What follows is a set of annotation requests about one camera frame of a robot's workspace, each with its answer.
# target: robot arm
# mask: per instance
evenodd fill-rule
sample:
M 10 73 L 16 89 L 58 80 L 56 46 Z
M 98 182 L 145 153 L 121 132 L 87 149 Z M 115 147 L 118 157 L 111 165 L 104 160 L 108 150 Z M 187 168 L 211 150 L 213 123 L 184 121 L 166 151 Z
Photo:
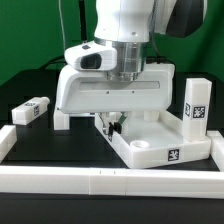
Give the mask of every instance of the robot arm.
M 97 0 L 94 41 L 65 52 L 68 67 L 61 72 L 57 92 L 62 112 L 169 106 L 174 66 L 146 64 L 155 3 L 155 32 L 185 37 L 203 23 L 207 0 Z

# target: green backdrop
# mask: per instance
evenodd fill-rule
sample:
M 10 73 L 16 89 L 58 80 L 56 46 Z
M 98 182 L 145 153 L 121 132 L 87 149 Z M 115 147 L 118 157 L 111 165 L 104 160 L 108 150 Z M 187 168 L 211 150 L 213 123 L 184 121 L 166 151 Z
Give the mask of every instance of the green backdrop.
M 62 8 L 67 46 L 79 44 L 78 0 L 62 0 Z M 161 55 L 173 60 L 177 71 L 209 72 L 224 81 L 223 10 L 223 0 L 208 0 L 205 22 L 194 34 L 185 39 L 156 35 Z M 95 0 L 86 0 L 86 15 L 92 40 Z M 0 0 L 0 32 L 0 85 L 63 54 L 58 0 Z

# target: white foam block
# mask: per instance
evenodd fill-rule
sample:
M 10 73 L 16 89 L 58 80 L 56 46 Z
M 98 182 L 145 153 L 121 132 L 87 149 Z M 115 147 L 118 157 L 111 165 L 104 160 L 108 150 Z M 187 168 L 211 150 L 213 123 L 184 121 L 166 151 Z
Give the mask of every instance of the white foam block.
M 0 192 L 224 198 L 224 173 L 0 166 Z
M 12 110 L 13 124 L 27 125 L 47 111 L 50 100 L 47 97 L 34 97 Z
M 2 162 L 16 141 L 16 127 L 13 125 L 5 125 L 0 130 L 0 162 Z
M 125 169 L 90 169 L 90 195 L 125 195 Z
M 54 108 L 54 130 L 69 130 L 70 116 L 62 113 L 57 107 Z
M 183 137 L 187 141 L 205 140 L 212 83 L 204 78 L 187 79 Z
M 218 131 L 208 131 L 207 136 L 211 138 L 211 156 L 219 170 L 224 172 L 224 138 Z
M 89 194 L 89 169 L 0 166 L 0 192 Z
M 121 135 L 114 132 L 112 140 L 103 132 L 99 115 L 95 117 L 95 126 L 129 168 L 151 168 L 209 157 L 211 140 L 208 137 L 204 141 L 186 141 L 181 135 L 181 120 L 168 112 L 161 112 L 158 122 L 148 122 L 145 113 L 136 112 L 129 117 L 122 125 L 125 132 L 122 130 Z
M 127 170 L 126 195 L 224 198 L 221 172 Z

